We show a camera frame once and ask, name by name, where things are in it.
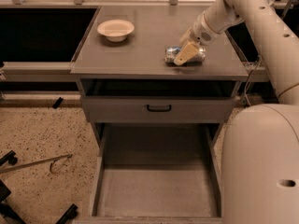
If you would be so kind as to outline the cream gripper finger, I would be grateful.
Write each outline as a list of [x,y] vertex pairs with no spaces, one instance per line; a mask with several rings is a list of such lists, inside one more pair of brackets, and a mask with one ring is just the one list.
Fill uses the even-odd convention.
[[191,29],[188,29],[184,35],[182,36],[182,38],[179,40],[179,44],[180,45],[184,45],[187,42],[190,42],[192,40],[191,38]]
[[176,55],[174,59],[174,64],[181,66],[185,64],[188,60],[192,59],[199,52],[199,48],[196,43],[188,41],[182,46],[180,52]]

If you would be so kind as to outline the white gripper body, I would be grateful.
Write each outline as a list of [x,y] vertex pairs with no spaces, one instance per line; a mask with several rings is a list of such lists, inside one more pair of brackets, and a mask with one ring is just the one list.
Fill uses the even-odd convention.
[[195,42],[201,46],[209,46],[220,35],[220,32],[214,31],[207,23],[206,13],[203,12],[197,17],[193,25],[187,31],[187,40]]

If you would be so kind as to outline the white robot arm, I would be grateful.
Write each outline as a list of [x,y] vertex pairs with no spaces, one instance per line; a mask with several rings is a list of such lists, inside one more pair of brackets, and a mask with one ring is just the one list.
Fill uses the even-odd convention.
[[217,0],[181,38],[186,63],[203,33],[244,22],[261,54],[276,104],[254,105],[226,128],[221,158],[222,224],[299,224],[299,38],[272,0]]

